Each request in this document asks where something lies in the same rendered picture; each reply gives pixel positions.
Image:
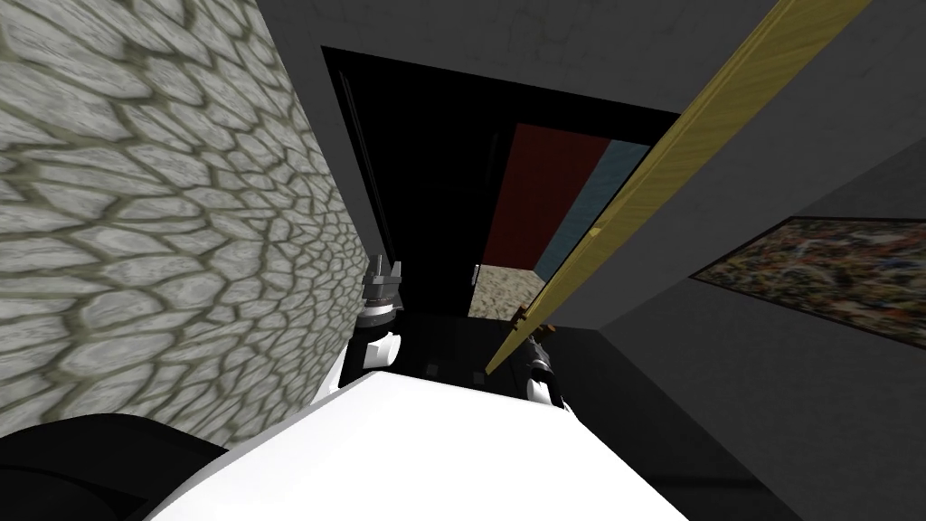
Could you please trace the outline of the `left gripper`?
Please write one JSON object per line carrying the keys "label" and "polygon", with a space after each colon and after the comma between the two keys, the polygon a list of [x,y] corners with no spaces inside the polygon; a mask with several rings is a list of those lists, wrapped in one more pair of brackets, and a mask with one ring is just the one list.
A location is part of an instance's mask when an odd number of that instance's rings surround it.
{"label": "left gripper", "polygon": [[376,254],[370,257],[368,276],[364,276],[364,299],[392,300],[398,294],[402,282],[402,263],[394,262],[390,275],[384,274],[384,257]]}

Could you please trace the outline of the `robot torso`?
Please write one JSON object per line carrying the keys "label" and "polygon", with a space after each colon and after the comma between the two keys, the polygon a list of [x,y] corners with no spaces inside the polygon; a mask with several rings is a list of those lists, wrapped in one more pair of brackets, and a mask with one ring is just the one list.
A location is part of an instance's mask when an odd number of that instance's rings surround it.
{"label": "robot torso", "polygon": [[207,464],[145,521],[686,521],[567,410],[374,372]]}

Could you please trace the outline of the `yellow wooden door leaf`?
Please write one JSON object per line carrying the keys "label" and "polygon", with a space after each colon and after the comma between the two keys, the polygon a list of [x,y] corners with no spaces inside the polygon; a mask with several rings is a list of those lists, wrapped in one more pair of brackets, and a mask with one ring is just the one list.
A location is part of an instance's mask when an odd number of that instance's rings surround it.
{"label": "yellow wooden door leaf", "polygon": [[494,372],[873,0],[778,0],[650,149],[485,368]]}

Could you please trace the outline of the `dark framed wall picture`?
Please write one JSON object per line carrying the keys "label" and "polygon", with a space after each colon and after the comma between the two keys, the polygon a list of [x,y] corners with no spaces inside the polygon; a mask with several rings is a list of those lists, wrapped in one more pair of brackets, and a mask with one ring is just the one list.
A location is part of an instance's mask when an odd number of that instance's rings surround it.
{"label": "dark framed wall picture", "polygon": [[789,217],[692,277],[926,350],[926,219]]}

